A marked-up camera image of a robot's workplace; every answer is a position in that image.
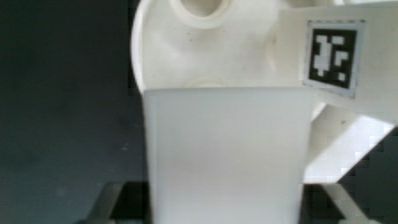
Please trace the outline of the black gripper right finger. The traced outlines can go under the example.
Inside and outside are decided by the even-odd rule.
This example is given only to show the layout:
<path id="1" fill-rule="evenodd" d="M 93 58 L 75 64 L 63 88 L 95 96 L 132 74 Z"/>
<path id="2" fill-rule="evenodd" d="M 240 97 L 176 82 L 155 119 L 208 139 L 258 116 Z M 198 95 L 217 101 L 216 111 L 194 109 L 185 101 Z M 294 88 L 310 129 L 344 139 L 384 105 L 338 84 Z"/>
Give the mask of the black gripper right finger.
<path id="1" fill-rule="evenodd" d="M 340 183 L 304 185 L 303 224 L 372 224 Z"/>

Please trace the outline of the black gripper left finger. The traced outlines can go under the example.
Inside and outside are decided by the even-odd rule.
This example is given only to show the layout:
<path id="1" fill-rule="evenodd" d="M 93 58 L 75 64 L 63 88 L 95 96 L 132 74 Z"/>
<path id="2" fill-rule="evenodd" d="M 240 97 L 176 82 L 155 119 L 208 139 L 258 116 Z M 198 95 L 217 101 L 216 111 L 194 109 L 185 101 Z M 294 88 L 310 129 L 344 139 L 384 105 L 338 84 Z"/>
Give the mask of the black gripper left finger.
<path id="1" fill-rule="evenodd" d="M 77 224 L 148 224 L 146 182 L 111 182 L 98 195 L 88 217 Z"/>

